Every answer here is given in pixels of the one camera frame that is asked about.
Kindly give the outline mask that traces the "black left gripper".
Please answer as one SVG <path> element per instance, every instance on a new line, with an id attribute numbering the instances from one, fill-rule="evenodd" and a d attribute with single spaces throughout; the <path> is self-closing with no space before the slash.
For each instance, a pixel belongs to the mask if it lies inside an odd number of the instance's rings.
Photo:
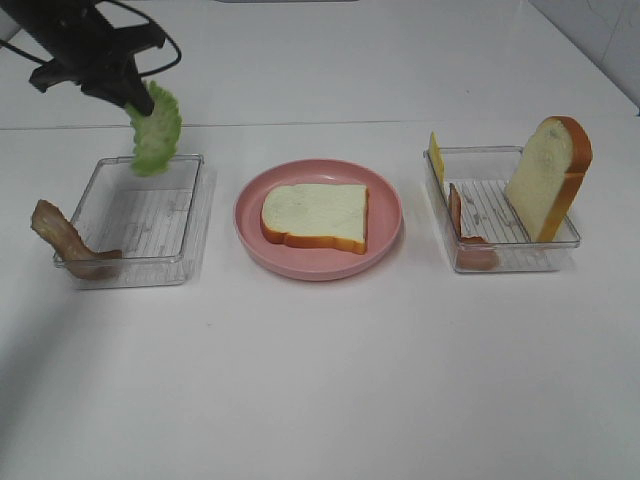
<path id="1" fill-rule="evenodd" d="M 94 1 L 3 1 L 1 9 L 52 56 L 29 82 L 39 91 L 64 81 L 87 96 L 149 116 L 154 109 L 134 56 L 161 48 L 166 34 L 154 21 L 114 27 Z"/>

